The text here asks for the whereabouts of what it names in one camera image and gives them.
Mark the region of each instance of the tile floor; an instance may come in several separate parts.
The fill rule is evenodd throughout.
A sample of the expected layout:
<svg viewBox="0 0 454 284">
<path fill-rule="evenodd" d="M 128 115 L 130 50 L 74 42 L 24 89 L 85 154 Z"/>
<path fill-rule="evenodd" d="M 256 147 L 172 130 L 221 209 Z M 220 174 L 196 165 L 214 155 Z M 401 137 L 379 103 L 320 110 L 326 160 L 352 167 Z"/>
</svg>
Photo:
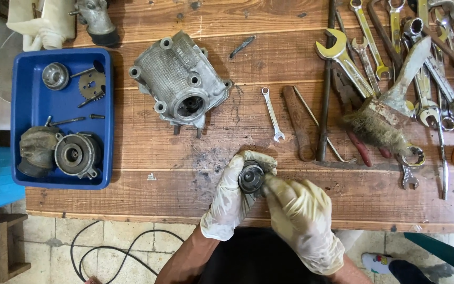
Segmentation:
<svg viewBox="0 0 454 284">
<path fill-rule="evenodd" d="M 25 213 L 25 203 L 24 201 L 14 203 L 5 210 L 8 213 Z M 7 283 L 82 283 L 72 268 L 70 244 L 74 236 L 91 223 L 92 221 L 86 220 L 29 216 L 23 224 L 23 236 L 19 236 L 16 242 L 24 250 L 26 261 L 32 263 L 32 268 Z M 127 249 L 136 236 L 149 229 L 166 229 L 186 239 L 194 227 L 183 224 L 99 222 L 84 231 L 77 239 L 78 246 L 75 246 L 73 251 L 74 261 L 78 265 L 80 258 L 94 246 Z M 454 246 L 454 234 L 430 236 Z M 159 272 L 180 245 L 181 241 L 175 237 L 155 232 L 139 238 L 133 246 L 133 254 Z M 408 260 L 420 267 L 432 281 L 439 284 L 454 284 L 454 268 L 405 239 L 402 233 L 364 231 L 347 253 L 374 283 L 399 283 L 391 274 L 381 275 L 367 271 L 360 258 L 363 252 L 390 254 Z M 85 257 L 82 273 L 86 275 L 85 278 L 96 275 L 102 283 L 106 283 L 117 272 L 123 256 L 114 250 L 94 250 Z M 112 283 L 154 283 L 154 281 L 155 275 L 134 259 L 128 258 Z"/>
</svg>

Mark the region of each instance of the aluminum housing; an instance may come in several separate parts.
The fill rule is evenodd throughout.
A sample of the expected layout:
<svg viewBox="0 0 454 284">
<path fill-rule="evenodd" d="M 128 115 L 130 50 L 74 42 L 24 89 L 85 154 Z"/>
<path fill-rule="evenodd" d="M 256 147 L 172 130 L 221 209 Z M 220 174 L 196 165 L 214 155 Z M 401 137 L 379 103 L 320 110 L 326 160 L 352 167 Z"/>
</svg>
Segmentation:
<svg viewBox="0 0 454 284">
<path fill-rule="evenodd" d="M 207 57 L 182 30 L 155 42 L 129 68 L 139 91 L 155 99 L 160 119 L 175 126 L 175 135 L 181 125 L 191 125 L 200 138 L 206 112 L 229 97 L 233 83 L 218 77 Z"/>
</svg>

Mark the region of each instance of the latex glove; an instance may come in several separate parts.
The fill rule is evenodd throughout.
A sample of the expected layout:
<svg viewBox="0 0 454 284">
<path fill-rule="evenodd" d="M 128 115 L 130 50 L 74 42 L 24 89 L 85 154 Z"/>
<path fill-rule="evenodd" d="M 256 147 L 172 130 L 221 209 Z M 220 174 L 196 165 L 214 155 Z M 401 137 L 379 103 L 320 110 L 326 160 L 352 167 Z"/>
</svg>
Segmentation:
<svg viewBox="0 0 454 284">
<path fill-rule="evenodd" d="M 345 249 L 331 231 L 331 198 L 309 180 L 300 183 L 266 176 L 266 199 L 273 230 L 308 269 L 331 275 L 343 267 Z"/>
<path fill-rule="evenodd" d="M 201 218 L 201 232 L 210 239 L 227 241 L 255 203 L 253 194 L 245 195 L 238 185 L 239 174 L 245 161 L 255 160 L 264 172 L 276 175 L 277 161 L 258 152 L 243 151 L 236 154 L 224 169 L 216 186 L 211 207 Z"/>
</svg>

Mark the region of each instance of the black cable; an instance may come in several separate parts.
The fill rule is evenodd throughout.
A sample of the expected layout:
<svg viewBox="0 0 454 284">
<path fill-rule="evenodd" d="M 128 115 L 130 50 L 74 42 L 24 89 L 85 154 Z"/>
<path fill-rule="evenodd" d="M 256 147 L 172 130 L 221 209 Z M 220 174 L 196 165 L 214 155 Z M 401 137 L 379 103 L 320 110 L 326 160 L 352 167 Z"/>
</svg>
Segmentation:
<svg viewBox="0 0 454 284">
<path fill-rule="evenodd" d="M 81 258 L 81 260 L 79 261 L 79 270 L 78 268 L 76 267 L 76 265 L 74 264 L 74 258 L 73 258 L 73 255 L 72 255 L 72 249 L 74 247 L 74 242 L 76 242 L 76 239 L 77 237 L 86 229 L 88 229 L 90 226 L 98 223 L 99 221 L 95 221 L 94 223 L 86 226 L 85 228 L 81 229 L 78 234 L 76 234 L 76 236 L 74 236 L 74 239 L 72 239 L 72 243 L 71 243 L 71 250 L 70 250 L 70 254 L 71 254 L 71 262 L 72 262 L 72 267 L 74 268 L 74 272 L 76 272 L 76 275 L 78 275 L 78 277 L 83 281 L 83 282 L 86 282 L 87 280 L 85 280 L 85 278 L 83 277 L 83 274 L 82 274 L 82 263 L 83 263 L 83 260 L 85 259 L 85 257 L 91 253 L 93 250 L 98 250 L 98 249 L 110 249 L 110 250 L 116 250 L 116 251 L 119 251 L 123 254 L 125 254 L 125 257 L 123 258 L 123 261 L 122 263 L 120 264 L 120 267 L 118 268 L 118 271 L 117 271 L 117 274 L 115 274 L 115 276 L 113 276 L 113 278 L 106 282 L 105 284 L 110 284 L 113 280 L 115 280 L 115 278 L 118 276 L 118 274 L 120 273 L 120 271 L 122 270 L 122 267 L 123 267 L 123 264 L 125 263 L 125 260 L 127 259 L 127 256 L 130 256 L 132 257 L 135 261 L 139 262 L 142 264 L 142 266 L 144 266 L 145 268 L 147 268 L 150 272 L 152 272 L 153 274 L 155 274 L 155 276 L 157 276 L 158 273 L 156 273 L 153 269 L 151 269 L 146 263 L 144 263 L 143 261 L 141 261 L 139 258 L 137 258 L 136 256 L 130 254 L 130 250 L 132 249 L 134 243 L 144 234 L 147 234 L 147 233 L 151 233 L 151 232 L 164 232 L 164 233 L 168 233 L 172 236 L 175 236 L 176 238 L 178 238 L 178 240 L 184 242 L 185 240 L 183 240 L 180 236 L 176 235 L 175 233 L 173 232 L 170 232 L 170 231 L 167 231 L 167 230 L 160 230 L 160 229 L 154 229 L 154 230 L 148 230 L 148 231 L 145 231 L 145 232 L 142 232 L 141 234 L 139 234 L 139 236 L 135 237 L 134 241 L 132 242 L 132 244 L 130 244 L 130 247 L 127 251 L 125 250 L 122 250 L 120 248 L 116 248 L 116 247 L 111 247 L 111 246 L 98 246 L 98 247 L 95 247 L 95 248 L 91 248 L 89 251 L 87 251 Z"/>
</svg>

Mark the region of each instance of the forearm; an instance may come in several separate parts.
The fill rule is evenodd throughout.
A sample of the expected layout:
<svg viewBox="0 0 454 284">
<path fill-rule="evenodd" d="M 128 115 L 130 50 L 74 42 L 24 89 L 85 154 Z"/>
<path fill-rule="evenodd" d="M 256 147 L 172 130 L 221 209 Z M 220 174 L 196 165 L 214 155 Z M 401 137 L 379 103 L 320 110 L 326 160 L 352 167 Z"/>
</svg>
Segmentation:
<svg viewBox="0 0 454 284">
<path fill-rule="evenodd" d="M 204 237 L 200 226 L 197 226 L 161 269 L 155 284 L 193 283 L 219 243 Z"/>
<path fill-rule="evenodd" d="M 344 254 L 343 255 L 344 265 L 336 273 L 327 276 L 334 284 L 372 284 L 365 273 L 357 268 L 355 263 Z"/>
</svg>

